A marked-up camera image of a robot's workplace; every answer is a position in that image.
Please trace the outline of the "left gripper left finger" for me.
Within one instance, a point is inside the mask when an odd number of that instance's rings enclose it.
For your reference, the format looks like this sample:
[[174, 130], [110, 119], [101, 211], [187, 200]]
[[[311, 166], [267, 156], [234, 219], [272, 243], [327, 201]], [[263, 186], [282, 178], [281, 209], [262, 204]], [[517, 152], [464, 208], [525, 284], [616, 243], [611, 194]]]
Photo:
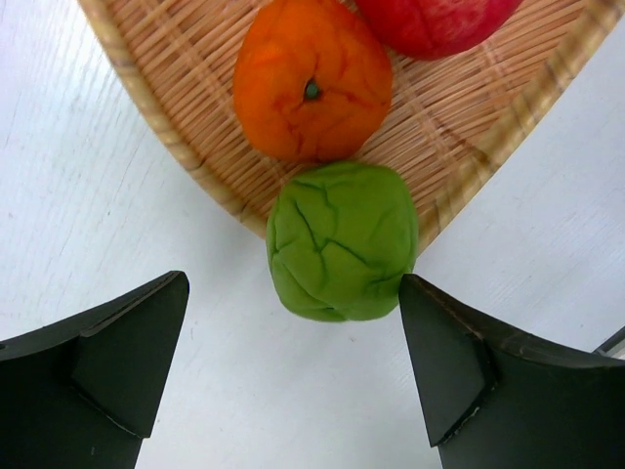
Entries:
[[189, 297], [172, 271], [1, 343], [4, 468], [133, 468], [151, 436]]

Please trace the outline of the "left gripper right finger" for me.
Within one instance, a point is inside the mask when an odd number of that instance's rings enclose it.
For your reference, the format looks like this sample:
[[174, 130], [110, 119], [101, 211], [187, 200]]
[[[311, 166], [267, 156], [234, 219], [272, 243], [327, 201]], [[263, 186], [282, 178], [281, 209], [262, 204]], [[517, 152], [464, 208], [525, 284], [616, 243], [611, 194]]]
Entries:
[[624, 363], [537, 337], [415, 275], [399, 305], [445, 468], [620, 468]]

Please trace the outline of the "green fake apple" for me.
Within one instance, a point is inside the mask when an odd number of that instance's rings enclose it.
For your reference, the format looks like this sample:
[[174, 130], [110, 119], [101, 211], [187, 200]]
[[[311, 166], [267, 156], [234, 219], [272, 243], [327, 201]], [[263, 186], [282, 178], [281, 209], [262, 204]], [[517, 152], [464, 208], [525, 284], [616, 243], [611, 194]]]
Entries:
[[277, 196], [266, 249], [277, 297], [307, 320], [377, 320], [413, 271], [419, 224], [408, 186], [380, 165], [344, 161], [305, 171]]

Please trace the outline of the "orange fake fruit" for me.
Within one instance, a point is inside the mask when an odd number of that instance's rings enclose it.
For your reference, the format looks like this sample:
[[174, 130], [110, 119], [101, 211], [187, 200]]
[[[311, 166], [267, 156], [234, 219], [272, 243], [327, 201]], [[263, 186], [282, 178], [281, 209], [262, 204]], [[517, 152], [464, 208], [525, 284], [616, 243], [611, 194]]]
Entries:
[[283, 161], [355, 154], [393, 96], [390, 59], [338, 1], [271, 1], [238, 53], [233, 105], [253, 148]]

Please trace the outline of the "red fake apple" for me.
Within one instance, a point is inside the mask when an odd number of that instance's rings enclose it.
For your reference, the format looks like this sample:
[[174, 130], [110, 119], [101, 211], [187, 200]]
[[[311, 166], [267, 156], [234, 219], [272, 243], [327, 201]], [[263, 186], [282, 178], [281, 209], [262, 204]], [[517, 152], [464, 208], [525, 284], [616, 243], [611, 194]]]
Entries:
[[497, 31], [521, 0], [358, 0], [357, 8], [386, 46], [419, 61], [476, 47]]

